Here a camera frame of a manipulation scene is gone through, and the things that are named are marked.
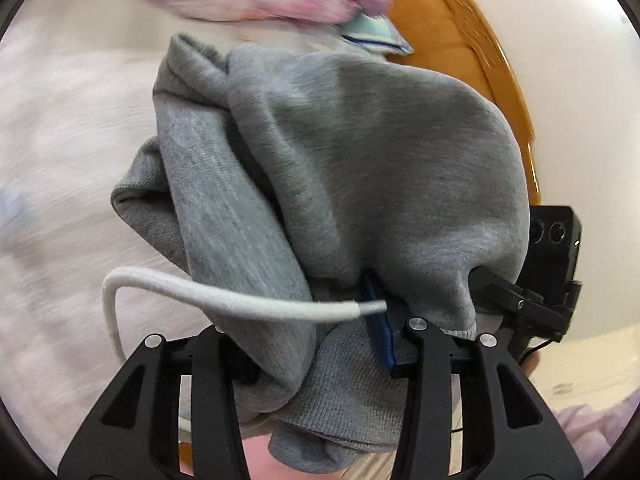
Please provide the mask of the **floral bed sheet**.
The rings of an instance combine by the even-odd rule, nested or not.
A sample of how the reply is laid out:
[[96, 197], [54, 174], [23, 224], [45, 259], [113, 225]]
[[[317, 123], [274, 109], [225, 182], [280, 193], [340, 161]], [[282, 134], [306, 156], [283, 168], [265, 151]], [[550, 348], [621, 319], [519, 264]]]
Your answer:
[[56, 467], [118, 370], [105, 275], [176, 267], [118, 218], [113, 188], [156, 133], [172, 36], [356, 53], [332, 27], [187, 20], [153, 0], [25, 0], [1, 41], [1, 396]]

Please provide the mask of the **grey hoodie with white drawstring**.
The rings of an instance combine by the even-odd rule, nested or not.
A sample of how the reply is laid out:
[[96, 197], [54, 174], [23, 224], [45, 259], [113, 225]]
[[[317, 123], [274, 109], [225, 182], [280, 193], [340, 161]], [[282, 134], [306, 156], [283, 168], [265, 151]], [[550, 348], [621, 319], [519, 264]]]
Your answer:
[[172, 37], [157, 133], [116, 214], [192, 280], [294, 301], [355, 295], [364, 271], [444, 332], [474, 338], [470, 272], [521, 271], [529, 206], [503, 114], [464, 82], [360, 54]]

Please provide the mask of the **wooden headboard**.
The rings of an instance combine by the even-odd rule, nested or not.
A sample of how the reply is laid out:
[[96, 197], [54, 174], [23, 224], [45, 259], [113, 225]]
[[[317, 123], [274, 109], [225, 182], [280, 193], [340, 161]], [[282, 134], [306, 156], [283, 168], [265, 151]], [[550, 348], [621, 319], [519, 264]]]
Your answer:
[[474, 0], [392, 0], [390, 20], [413, 48], [390, 62], [457, 78], [494, 102], [520, 147], [528, 198], [540, 202], [532, 153], [535, 140], [523, 93], [488, 19]]

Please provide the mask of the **teal striped pillow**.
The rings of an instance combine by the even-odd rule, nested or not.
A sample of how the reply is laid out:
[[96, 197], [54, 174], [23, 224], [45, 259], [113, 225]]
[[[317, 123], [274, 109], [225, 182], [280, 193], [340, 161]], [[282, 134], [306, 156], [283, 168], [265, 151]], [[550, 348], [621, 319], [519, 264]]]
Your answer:
[[345, 41], [369, 53], [382, 56], [413, 54], [413, 47], [385, 15], [360, 13], [350, 21], [339, 24], [337, 30]]

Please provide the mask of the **pink trousers legs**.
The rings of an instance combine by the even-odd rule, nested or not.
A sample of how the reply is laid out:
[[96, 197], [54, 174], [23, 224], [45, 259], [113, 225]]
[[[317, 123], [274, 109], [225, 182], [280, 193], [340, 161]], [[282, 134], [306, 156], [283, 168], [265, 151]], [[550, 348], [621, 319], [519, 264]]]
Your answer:
[[251, 479], [389, 479], [395, 452], [360, 453], [308, 434], [243, 441]]

